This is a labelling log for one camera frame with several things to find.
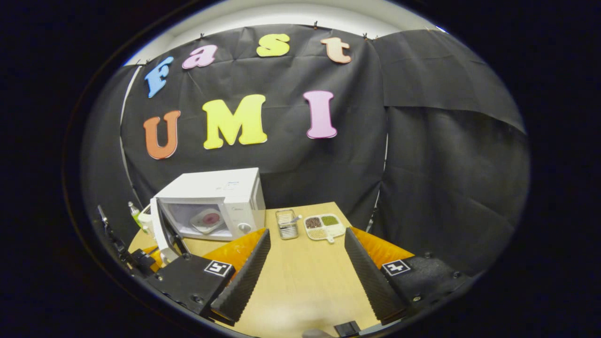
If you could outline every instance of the red beans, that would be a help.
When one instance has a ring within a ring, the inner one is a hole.
[[[317,218],[317,217],[307,218],[305,220],[305,224],[307,225],[307,228],[309,228],[309,229],[319,228],[320,226],[322,226],[321,222],[319,221],[319,218]]]

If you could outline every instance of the letter m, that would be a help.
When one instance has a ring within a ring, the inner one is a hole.
[[[207,141],[205,149],[221,148],[223,140],[219,137],[219,131],[229,145],[236,142],[240,128],[242,135],[238,139],[241,144],[257,144],[267,141],[267,135],[263,132],[261,123],[261,106],[265,102],[265,96],[254,94],[245,96],[234,114],[225,105],[223,100],[213,100],[203,105],[207,112]]]

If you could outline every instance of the screw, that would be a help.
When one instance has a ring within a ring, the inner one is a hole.
[[[203,303],[203,299],[196,295],[192,295],[192,300],[195,301],[196,303],[200,303],[200,304]]]

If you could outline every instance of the white tray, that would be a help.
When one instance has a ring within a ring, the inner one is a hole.
[[[322,221],[322,217],[325,217],[325,216],[332,216],[332,217],[336,218],[336,220],[338,221],[338,224],[334,224],[332,226],[324,225],[324,223]],[[307,220],[310,220],[312,218],[319,219],[319,224],[320,224],[319,227],[316,227],[316,228],[308,228],[307,227]],[[344,235],[344,231],[345,231],[344,225],[342,224],[342,222],[340,221],[338,216],[336,216],[334,214],[321,214],[321,215],[309,216],[303,220],[303,224],[305,225],[305,231],[307,232],[307,237],[311,238],[313,241],[321,241],[322,239],[325,239],[330,243],[334,243],[334,237]],[[314,232],[315,230],[323,230],[325,235],[324,236],[316,236],[316,234]]]

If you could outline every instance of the microwave control knob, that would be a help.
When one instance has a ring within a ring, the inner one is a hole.
[[[240,223],[238,224],[238,229],[243,233],[249,233],[251,231],[251,226],[247,223]]]

